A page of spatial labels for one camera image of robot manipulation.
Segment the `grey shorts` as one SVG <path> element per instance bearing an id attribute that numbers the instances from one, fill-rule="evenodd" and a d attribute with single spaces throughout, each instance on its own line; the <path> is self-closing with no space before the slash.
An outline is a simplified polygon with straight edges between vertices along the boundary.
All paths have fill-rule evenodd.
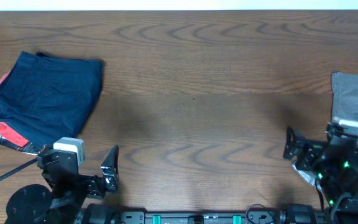
<path id="1" fill-rule="evenodd" d="M 333 104 L 330 123 L 333 123 L 332 118 L 335 116 L 358 121 L 358 75 L 336 72 L 331 77 L 331 87 L 333 90 Z M 358 128 L 346 129 L 348 133 L 358 135 Z M 314 187 L 312 177 L 309 174 L 296 171 L 307 183 Z"/>

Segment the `navy blue shorts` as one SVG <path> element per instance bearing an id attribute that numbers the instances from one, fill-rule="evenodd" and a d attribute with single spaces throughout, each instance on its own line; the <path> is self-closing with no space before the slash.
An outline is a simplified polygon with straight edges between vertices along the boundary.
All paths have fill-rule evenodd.
<path id="1" fill-rule="evenodd" d="M 38 148 L 73 138 L 99 99 L 102 73 L 99 60 L 21 52 L 0 85 L 0 122 Z"/>

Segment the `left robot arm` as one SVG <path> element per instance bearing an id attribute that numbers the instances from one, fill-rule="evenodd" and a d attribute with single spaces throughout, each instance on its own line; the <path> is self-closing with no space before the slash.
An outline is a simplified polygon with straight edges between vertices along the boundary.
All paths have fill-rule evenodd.
<path id="1" fill-rule="evenodd" d="M 90 204 L 87 198 L 102 200 L 106 193 L 117 192 L 119 147 L 115 145 L 101 164 L 102 177 L 82 175 L 78 153 L 45 148 L 37 155 L 37 166 L 49 187 L 27 185 L 16 191 L 6 206 L 8 224 L 95 223 L 117 224 L 120 214 L 115 208 Z"/>

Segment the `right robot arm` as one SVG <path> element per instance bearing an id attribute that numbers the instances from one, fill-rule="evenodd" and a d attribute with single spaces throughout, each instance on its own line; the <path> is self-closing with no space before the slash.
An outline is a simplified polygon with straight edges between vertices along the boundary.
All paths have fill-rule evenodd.
<path id="1" fill-rule="evenodd" d="M 319 197 L 325 199 L 326 223 L 358 223 L 358 135 L 329 123 L 327 140 L 315 141 L 287 127 L 283 158 L 312 177 Z"/>

